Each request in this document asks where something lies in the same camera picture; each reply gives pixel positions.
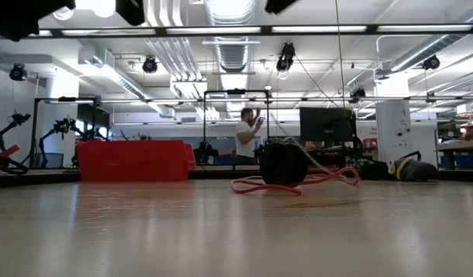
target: white pillar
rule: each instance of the white pillar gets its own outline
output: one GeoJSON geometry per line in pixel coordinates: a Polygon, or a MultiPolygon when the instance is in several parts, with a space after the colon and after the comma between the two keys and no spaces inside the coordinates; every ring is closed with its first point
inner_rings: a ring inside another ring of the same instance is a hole
{"type": "MultiPolygon", "coordinates": [[[[376,84],[378,97],[404,97],[409,95],[405,73],[392,75],[376,84]]],[[[378,128],[378,155],[383,162],[390,162],[414,151],[411,134],[409,101],[385,101],[376,104],[378,128]]]]}
{"type": "MultiPolygon", "coordinates": [[[[57,76],[47,78],[46,80],[46,98],[78,97],[79,82],[78,79],[72,76],[57,76]]],[[[63,120],[70,117],[77,119],[77,105],[76,104],[40,104],[42,111],[42,125],[37,126],[37,139],[48,133],[56,123],[55,120],[63,120]]],[[[61,153],[64,155],[63,165],[72,163],[71,159],[75,154],[75,133],[69,132],[62,134],[50,135],[44,142],[46,153],[61,153]]]]}

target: white t-shirt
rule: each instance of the white t-shirt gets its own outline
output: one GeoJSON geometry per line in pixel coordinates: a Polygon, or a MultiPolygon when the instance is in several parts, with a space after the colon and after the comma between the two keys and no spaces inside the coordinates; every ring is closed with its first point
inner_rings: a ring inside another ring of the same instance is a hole
{"type": "Polygon", "coordinates": [[[240,132],[251,132],[251,131],[253,131],[253,129],[246,122],[239,122],[238,124],[236,124],[236,127],[235,127],[236,155],[242,155],[242,156],[250,157],[250,158],[255,157],[255,153],[253,152],[255,150],[255,143],[253,142],[253,139],[249,141],[247,144],[242,144],[238,138],[238,134],[240,132]]]}

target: black cylinder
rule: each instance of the black cylinder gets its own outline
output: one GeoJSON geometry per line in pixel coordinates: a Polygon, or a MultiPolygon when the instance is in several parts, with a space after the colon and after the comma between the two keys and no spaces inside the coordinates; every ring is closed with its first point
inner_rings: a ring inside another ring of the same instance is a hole
{"type": "Polygon", "coordinates": [[[296,186],[306,178],[308,160],[297,145],[270,143],[260,158],[260,173],[269,185],[296,186]]]}

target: column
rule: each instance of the column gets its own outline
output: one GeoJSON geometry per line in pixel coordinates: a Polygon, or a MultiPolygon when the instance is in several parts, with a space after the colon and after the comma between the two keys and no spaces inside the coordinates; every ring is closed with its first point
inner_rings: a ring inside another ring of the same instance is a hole
{"type": "MultiPolygon", "coordinates": [[[[376,94],[378,97],[409,96],[407,75],[397,73],[389,79],[378,81],[376,94]]],[[[390,162],[414,151],[409,101],[377,103],[376,125],[380,161],[390,162]]]]}

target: black computer monitor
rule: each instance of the black computer monitor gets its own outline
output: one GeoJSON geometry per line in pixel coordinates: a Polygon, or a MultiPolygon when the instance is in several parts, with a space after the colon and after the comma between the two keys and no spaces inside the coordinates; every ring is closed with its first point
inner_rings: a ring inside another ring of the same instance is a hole
{"type": "Polygon", "coordinates": [[[301,140],[306,142],[351,142],[356,124],[352,110],[300,108],[301,140]]]}

